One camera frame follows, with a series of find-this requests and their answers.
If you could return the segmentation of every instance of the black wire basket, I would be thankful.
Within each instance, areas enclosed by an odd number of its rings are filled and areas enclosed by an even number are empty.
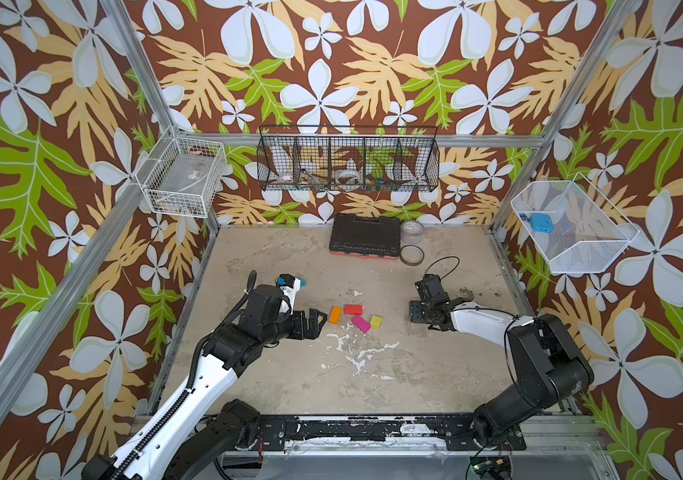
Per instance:
[[[440,152],[435,127],[355,126],[350,134],[301,132],[315,129],[334,127],[259,128],[256,161],[262,190],[428,192],[437,188]]]

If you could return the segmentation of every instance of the white wire basket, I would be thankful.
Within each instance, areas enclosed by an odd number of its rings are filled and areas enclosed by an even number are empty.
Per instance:
[[[226,166],[224,146],[186,137],[158,142],[149,160],[156,163],[142,184],[153,212],[205,218]]]
[[[521,220],[521,223],[553,274],[605,272],[639,233],[637,226],[590,184],[590,190],[602,197],[603,208],[625,221],[617,225],[584,187],[577,184],[578,179],[534,181],[512,200],[512,209],[518,217],[546,214],[552,220],[553,230],[549,233],[534,230],[527,221]]]

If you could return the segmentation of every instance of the yellow block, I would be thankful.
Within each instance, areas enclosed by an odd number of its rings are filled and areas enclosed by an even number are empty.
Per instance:
[[[333,323],[334,325],[338,325],[340,316],[342,316],[342,308],[339,306],[335,306],[331,310],[331,316],[328,317],[328,323]]]

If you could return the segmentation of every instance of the blue block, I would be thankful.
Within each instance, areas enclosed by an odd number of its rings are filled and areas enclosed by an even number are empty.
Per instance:
[[[531,223],[531,229],[535,232],[549,234],[555,230],[552,226],[552,219],[546,214],[531,214],[529,222]]]

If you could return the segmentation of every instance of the magenta block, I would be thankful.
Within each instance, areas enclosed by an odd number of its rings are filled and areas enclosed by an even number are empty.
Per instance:
[[[368,333],[368,331],[371,329],[371,326],[368,325],[368,322],[363,320],[363,317],[359,315],[352,317],[352,323],[355,323],[355,326],[363,333]]]

